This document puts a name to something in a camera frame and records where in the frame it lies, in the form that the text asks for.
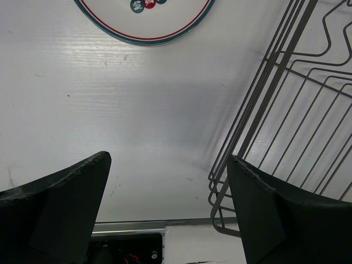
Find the red stripe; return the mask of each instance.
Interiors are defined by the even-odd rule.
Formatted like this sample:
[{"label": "red stripe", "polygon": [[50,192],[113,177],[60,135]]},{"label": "red stripe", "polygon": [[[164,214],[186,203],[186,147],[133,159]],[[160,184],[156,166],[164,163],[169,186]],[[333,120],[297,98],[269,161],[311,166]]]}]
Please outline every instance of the red stripe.
[{"label": "red stripe", "polygon": [[103,24],[105,27],[109,28],[110,30],[120,34],[120,35],[123,35],[125,37],[129,37],[131,39],[136,39],[136,40],[160,40],[160,39],[165,39],[166,37],[171,37],[177,33],[180,33],[181,31],[183,31],[184,29],[188,28],[191,24],[193,24],[194,21],[196,21],[198,19],[198,17],[204,12],[204,10],[206,9],[206,7],[208,6],[209,2],[211,0],[208,0],[206,2],[206,4],[204,5],[204,7],[202,8],[201,12],[199,12],[199,14],[190,22],[188,23],[187,25],[185,25],[183,28],[181,28],[180,30],[174,32],[174,33],[171,33],[169,35],[166,35],[166,36],[162,36],[162,37],[152,37],[152,38],[144,38],[144,37],[134,37],[134,36],[130,36],[130,35],[127,35],[127,34],[124,34],[120,31],[117,31],[116,29],[113,29],[112,27],[108,26],[107,24],[105,24],[100,18],[97,17],[96,14],[93,13],[93,11],[87,6],[87,4],[84,2],[84,0],[80,0],[81,3],[84,5],[84,7],[89,11],[89,13],[91,13],[91,15],[96,19],[98,20],[101,24]]}]

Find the black plastic part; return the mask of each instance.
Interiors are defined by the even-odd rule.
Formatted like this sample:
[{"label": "black plastic part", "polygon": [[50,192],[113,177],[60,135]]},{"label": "black plastic part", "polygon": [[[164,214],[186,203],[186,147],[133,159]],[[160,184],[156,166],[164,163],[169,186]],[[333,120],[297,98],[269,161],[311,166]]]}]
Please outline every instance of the black plastic part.
[{"label": "black plastic part", "polygon": [[81,264],[108,179],[111,157],[0,192],[0,263]]},{"label": "black plastic part", "polygon": [[89,243],[84,264],[161,264],[163,236],[156,234],[95,237]]},{"label": "black plastic part", "polygon": [[227,167],[249,264],[352,263],[352,203],[295,187],[238,157]]}]

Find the red wire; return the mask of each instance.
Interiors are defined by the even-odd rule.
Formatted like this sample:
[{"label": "red wire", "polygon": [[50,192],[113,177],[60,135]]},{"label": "red wire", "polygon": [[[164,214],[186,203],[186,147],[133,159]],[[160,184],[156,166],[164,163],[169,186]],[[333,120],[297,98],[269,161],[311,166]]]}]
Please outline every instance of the red wire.
[{"label": "red wire", "polygon": [[130,256],[133,257],[134,259],[136,259],[138,262],[140,262],[140,261],[139,261],[139,258],[138,258],[137,256],[132,255],[132,254],[130,254]]}]

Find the metal wire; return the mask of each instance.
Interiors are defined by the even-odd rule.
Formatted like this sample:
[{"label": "metal wire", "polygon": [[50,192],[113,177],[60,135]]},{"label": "metal wire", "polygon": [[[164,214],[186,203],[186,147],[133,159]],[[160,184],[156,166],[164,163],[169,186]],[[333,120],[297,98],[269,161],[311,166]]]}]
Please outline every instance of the metal wire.
[{"label": "metal wire", "polygon": [[[327,40],[327,47],[322,52],[295,52],[296,45],[301,38],[308,20],[311,19],[311,15],[316,7],[316,4],[317,0],[310,0],[307,4],[305,3],[305,0],[291,0],[288,3],[287,9],[285,10],[285,13],[278,25],[269,48],[264,55],[263,61],[261,62],[249,90],[245,95],[239,111],[236,114],[235,120],[230,127],[229,133],[225,138],[224,144],[222,145],[220,152],[216,157],[215,163],[208,175],[208,179],[210,181],[209,189],[211,191],[208,200],[213,206],[211,213],[212,219],[215,218],[216,212],[219,212],[219,214],[222,215],[222,210],[235,212],[235,209],[222,205],[224,198],[232,198],[231,195],[226,193],[228,190],[228,179],[222,179],[226,168],[227,159],[233,154],[236,147],[239,147],[237,156],[243,157],[244,159],[250,157],[252,148],[258,143],[259,136],[263,132],[264,127],[268,125],[269,117],[273,113],[274,106],[281,100],[281,92],[284,90],[287,91],[288,77],[297,76],[298,78],[302,78],[303,82],[295,94],[290,92],[290,96],[292,95],[293,100],[288,105],[288,110],[283,114],[283,119],[278,123],[279,126],[275,130],[273,138],[270,140],[267,148],[265,149],[263,157],[260,159],[257,167],[261,168],[264,163],[270,163],[273,165],[275,164],[272,172],[273,175],[278,172],[279,168],[280,171],[282,171],[281,168],[283,168],[284,164],[282,163],[283,160],[286,156],[288,156],[289,152],[292,152],[294,141],[298,137],[299,133],[305,133],[304,127],[308,127],[308,117],[312,115],[312,109],[317,107],[317,105],[320,105],[318,101],[322,100],[321,97],[323,91],[325,90],[335,92],[336,94],[334,95],[331,103],[328,104],[327,109],[322,109],[322,117],[316,120],[317,125],[314,126],[312,134],[307,134],[309,139],[305,145],[302,145],[302,150],[298,153],[298,158],[294,160],[293,166],[288,170],[284,169],[284,171],[288,172],[288,175],[285,178],[286,181],[295,179],[296,175],[302,173],[301,169],[296,172],[299,168],[299,164],[305,160],[307,155],[311,155],[309,150],[312,146],[314,146],[313,142],[319,139],[317,135],[325,127],[325,125],[329,125],[327,123],[329,122],[328,117],[332,114],[332,109],[335,105],[338,105],[341,98],[343,98],[343,100],[351,100],[351,103],[346,111],[344,111],[340,120],[338,120],[338,124],[334,127],[331,135],[323,145],[322,150],[318,153],[317,158],[313,157],[314,162],[312,162],[312,167],[308,165],[310,169],[308,169],[308,172],[303,175],[304,178],[302,182],[298,184],[300,188],[307,186],[313,172],[319,167],[318,164],[326,156],[327,150],[331,148],[332,143],[335,143],[338,132],[348,125],[349,119],[347,116],[351,112],[350,110],[352,108],[352,94],[346,92],[346,89],[347,87],[352,86],[352,72],[345,71],[346,67],[344,70],[339,70],[336,68],[347,65],[352,59],[352,48],[347,34],[347,29],[352,25],[352,21],[342,26],[343,39],[348,50],[348,56],[345,61],[340,63],[332,63],[324,58],[333,51],[334,45],[337,43],[336,39],[331,37],[331,26],[328,26],[327,19],[331,15],[337,15],[337,12],[339,12],[342,8],[349,9],[352,7],[352,1],[343,0],[335,4],[320,20],[323,26],[324,36]],[[287,67],[291,56],[296,56],[298,58],[290,62],[290,66]],[[301,70],[295,69],[297,65],[300,65],[301,69],[305,67],[305,70],[307,70],[306,66],[310,66],[310,69],[308,69],[308,72],[304,74]],[[261,94],[264,91],[271,75],[273,75],[273,78],[268,85],[266,93],[260,100]],[[335,87],[330,84],[333,82],[336,83],[337,81],[339,81],[339,87]],[[319,88],[317,90],[307,88],[308,83],[319,85]],[[273,145],[277,142],[279,134],[282,133],[283,127],[290,121],[290,116],[293,115],[294,108],[297,108],[296,105],[298,98],[303,94],[303,91],[307,92],[308,89],[310,89],[310,91],[308,91],[309,94],[312,94],[315,91],[312,101],[309,103],[307,110],[305,110],[303,116],[300,118],[299,124],[294,129],[293,135],[289,138],[289,140],[287,140],[288,143],[284,146],[282,154],[279,156],[278,160],[275,160],[272,155],[269,155],[269,153],[271,153]],[[255,107],[257,106],[257,112],[253,113]],[[253,117],[253,119],[251,123],[249,123],[249,119],[251,117]],[[244,140],[242,143],[239,143],[242,133],[246,128],[248,128],[248,130]],[[323,195],[330,186],[331,182],[338,177],[337,175],[340,168],[349,158],[349,154],[352,150],[352,143],[350,142],[351,138],[352,134],[349,135],[343,146],[339,149],[338,153],[333,157],[332,163],[325,172],[324,176],[319,180],[319,182],[317,182],[318,184],[314,188],[314,191],[311,190],[312,192],[316,193],[320,191],[319,194]],[[340,192],[341,195],[337,197],[337,199],[344,200],[349,191],[352,189],[352,179],[347,180],[349,180],[345,185],[347,187],[344,190],[341,190],[342,194]],[[216,202],[211,201],[214,195],[216,197]],[[214,226],[221,233],[239,236],[238,231],[226,228],[226,225],[223,224],[223,222],[221,227],[215,224]]]}]

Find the dish rack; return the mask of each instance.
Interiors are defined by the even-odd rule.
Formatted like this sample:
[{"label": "dish rack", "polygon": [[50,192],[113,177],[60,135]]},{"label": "dish rack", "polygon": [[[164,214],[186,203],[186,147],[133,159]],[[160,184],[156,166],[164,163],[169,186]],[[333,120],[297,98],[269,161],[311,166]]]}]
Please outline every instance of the dish rack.
[{"label": "dish rack", "polygon": [[235,215],[226,174],[234,154],[300,188],[352,202],[351,15],[351,0],[289,1],[208,176],[220,233],[240,237],[224,220]]}]

